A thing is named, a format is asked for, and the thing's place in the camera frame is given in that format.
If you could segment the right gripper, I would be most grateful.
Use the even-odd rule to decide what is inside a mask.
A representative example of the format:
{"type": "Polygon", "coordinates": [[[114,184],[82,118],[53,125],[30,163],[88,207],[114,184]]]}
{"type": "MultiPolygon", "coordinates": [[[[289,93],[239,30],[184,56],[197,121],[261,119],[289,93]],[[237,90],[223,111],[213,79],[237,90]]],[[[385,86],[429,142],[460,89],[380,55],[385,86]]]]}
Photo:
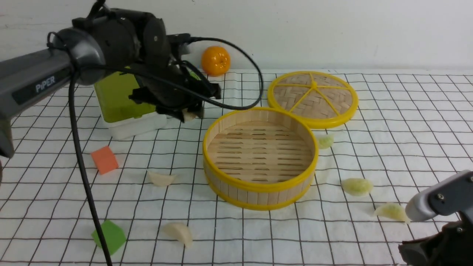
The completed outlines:
{"type": "Polygon", "coordinates": [[[430,237],[403,241],[398,250],[410,266],[471,266],[473,228],[471,217],[460,212],[460,220],[449,222],[430,237]]]}

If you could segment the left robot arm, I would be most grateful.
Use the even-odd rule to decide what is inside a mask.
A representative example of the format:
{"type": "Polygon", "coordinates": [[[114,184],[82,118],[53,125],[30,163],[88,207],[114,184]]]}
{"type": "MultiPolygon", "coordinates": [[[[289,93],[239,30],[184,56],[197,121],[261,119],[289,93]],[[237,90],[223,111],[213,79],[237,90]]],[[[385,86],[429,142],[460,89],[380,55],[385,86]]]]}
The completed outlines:
{"type": "Polygon", "coordinates": [[[69,82],[93,85],[122,68],[138,83],[128,98],[155,106],[157,113],[184,121],[184,112],[203,116],[204,98],[221,98],[221,88],[194,78],[194,66],[181,59],[188,33],[167,35],[164,21],[152,13],[108,8],[97,1],[87,17],[54,33],[42,51],[1,62],[1,155],[15,149],[11,119],[69,82]]]}

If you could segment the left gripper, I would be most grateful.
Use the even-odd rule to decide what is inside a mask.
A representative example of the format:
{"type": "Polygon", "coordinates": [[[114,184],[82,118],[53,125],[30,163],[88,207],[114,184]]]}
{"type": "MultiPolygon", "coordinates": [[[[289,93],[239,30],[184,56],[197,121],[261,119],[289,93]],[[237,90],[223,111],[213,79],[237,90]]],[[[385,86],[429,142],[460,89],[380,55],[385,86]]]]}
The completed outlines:
{"type": "MultiPolygon", "coordinates": [[[[165,68],[146,66],[144,63],[132,64],[134,71],[155,76],[180,85],[207,98],[221,99],[221,87],[211,83],[191,62],[181,65],[171,64],[165,68]]],[[[203,100],[184,93],[175,86],[135,75],[139,88],[134,89],[129,99],[136,104],[155,106],[159,114],[172,116],[184,122],[184,114],[190,113],[203,118],[203,100]]]]}

